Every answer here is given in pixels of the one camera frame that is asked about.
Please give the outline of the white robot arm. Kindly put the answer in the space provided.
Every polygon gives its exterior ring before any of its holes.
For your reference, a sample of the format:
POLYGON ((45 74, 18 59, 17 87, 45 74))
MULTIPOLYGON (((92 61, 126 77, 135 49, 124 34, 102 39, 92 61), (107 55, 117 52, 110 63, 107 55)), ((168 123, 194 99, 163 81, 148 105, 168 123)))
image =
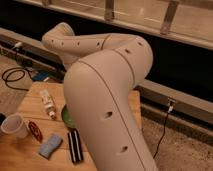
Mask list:
POLYGON ((42 43, 63 62, 66 105, 97 170, 158 171, 128 102, 152 67, 148 42, 131 34, 77 36, 62 22, 42 43))

